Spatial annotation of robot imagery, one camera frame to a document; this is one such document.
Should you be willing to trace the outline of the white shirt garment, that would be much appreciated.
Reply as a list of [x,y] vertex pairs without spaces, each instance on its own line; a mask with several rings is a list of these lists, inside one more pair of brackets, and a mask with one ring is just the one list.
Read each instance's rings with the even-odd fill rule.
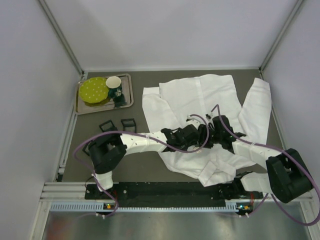
[[[270,86],[262,79],[254,79],[244,103],[239,102],[231,75],[174,79],[158,87],[146,87],[142,94],[143,113],[152,133],[183,127],[188,115],[204,116],[216,105],[233,130],[245,134],[247,141],[267,142],[272,99]],[[197,179],[204,187],[232,181],[238,169],[253,165],[220,144],[195,153],[161,153],[160,157],[170,171]]]

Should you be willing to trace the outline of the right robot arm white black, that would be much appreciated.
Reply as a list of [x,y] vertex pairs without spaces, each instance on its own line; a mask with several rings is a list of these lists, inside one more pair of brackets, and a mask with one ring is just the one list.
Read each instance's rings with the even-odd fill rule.
[[290,148],[282,153],[269,147],[245,143],[246,135],[233,132],[225,115],[213,117],[210,124],[213,127],[213,143],[220,144],[223,149],[266,170],[266,173],[251,172],[240,178],[246,192],[272,194],[282,203],[289,203],[314,188],[305,172],[290,159],[293,158],[306,172],[309,171],[297,150]]

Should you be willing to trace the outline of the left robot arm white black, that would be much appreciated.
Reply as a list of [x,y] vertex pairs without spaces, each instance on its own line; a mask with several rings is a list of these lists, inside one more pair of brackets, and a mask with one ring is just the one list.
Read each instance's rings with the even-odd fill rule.
[[113,187],[113,170],[127,155],[144,152],[192,153],[205,147],[210,128],[190,120],[183,128],[164,128],[152,133],[106,131],[88,144],[93,164],[93,177],[100,192]]

